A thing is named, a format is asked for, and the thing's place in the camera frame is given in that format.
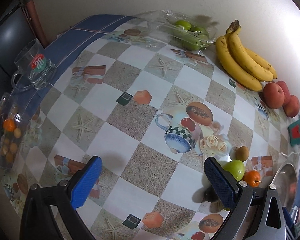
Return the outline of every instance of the stainless steel bowl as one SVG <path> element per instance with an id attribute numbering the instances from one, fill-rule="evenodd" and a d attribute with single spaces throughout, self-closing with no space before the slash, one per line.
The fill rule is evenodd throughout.
<path id="1" fill-rule="evenodd" d="M 272 183 L 276 185 L 281 205 L 290 212 L 297 192 L 297 173 L 291 163 L 283 164 Z"/>

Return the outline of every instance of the teal box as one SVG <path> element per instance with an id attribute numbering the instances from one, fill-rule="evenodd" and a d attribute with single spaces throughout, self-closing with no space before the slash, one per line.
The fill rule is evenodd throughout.
<path id="1" fill-rule="evenodd" d="M 300 144 L 300 119 L 288 126 L 291 146 Z"/>

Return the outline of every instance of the plastic container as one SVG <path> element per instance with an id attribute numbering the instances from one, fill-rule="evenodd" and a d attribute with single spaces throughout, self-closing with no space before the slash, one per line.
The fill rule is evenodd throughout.
<path id="1" fill-rule="evenodd" d="M 150 37 L 193 53 L 200 53 L 211 43 L 215 42 L 217 29 L 214 26 L 201 24 L 193 17 L 183 13 L 162 10 L 141 14 L 137 17 L 147 21 Z M 178 20 L 189 22 L 191 29 L 188 31 L 180 26 L 175 26 Z"/>
<path id="2" fill-rule="evenodd" d="M 0 169 L 11 169 L 19 153 L 20 143 L 27 130 L 30 118 L 22 114 L 22 109 L 18 109 L 15 99 L 5 93 L 0 101 Z"/>

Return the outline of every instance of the teal plastic object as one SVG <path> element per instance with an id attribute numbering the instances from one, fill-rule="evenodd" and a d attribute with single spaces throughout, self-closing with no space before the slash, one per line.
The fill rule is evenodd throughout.
<path id="1" fill-rule="evenodd" d="M 82 207 L 86 201 L 90 191 L 92 190 L 96 180 L 99 178 L 102 171 L 102 160 L 100 157 L 89 166 L 86 172 L 71 191 L 70 203 L 74 209 Z"/>
<path id="2" fill-rule="evenodd" d="M 291 146 L 300 144 L 300 119 L 288 126 Z"/>

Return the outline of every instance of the glass mug handle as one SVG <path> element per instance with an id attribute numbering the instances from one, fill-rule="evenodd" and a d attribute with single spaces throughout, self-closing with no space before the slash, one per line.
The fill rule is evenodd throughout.
<path id="1" fill-rule="evenodd" d="M 22 75 L 22 72 L 20 71 L 20 69 L 18 69 L 15 73 L 13 73 L 12 78 L 11 78 L 11 85 L 13 88 L 19 90 L 19 91 L 26 91 L 29 90 L 30 88 L 32 88 L 34 85 L 30 84 L 28 86 L 25 87 L 17 87 L 17 84 L 15 83 L 15 78 L 17 75 Z"/>

